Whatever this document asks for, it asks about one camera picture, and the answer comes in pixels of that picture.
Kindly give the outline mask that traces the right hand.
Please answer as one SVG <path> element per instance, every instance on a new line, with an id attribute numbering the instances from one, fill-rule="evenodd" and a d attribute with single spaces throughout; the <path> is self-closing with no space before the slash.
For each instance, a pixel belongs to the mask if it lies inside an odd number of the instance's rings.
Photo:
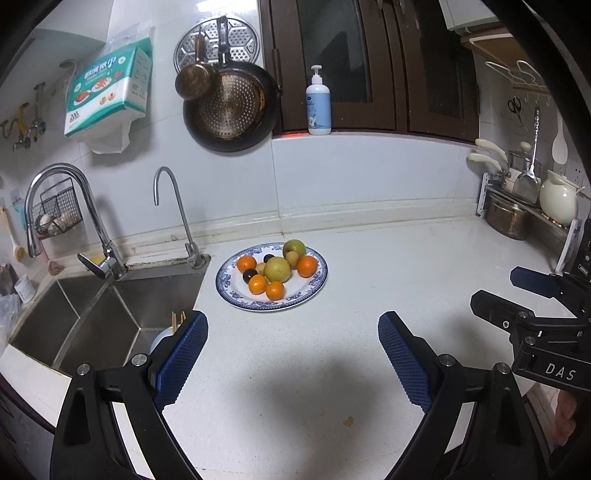
<path id="1" fill-rule="evenodd" d="M 552 438 L 558 446 L 564 446 L 576 428 L 574 415 L 577 407 L 577 400 L 571 393 L 559 392 L 551 429 Z"/>

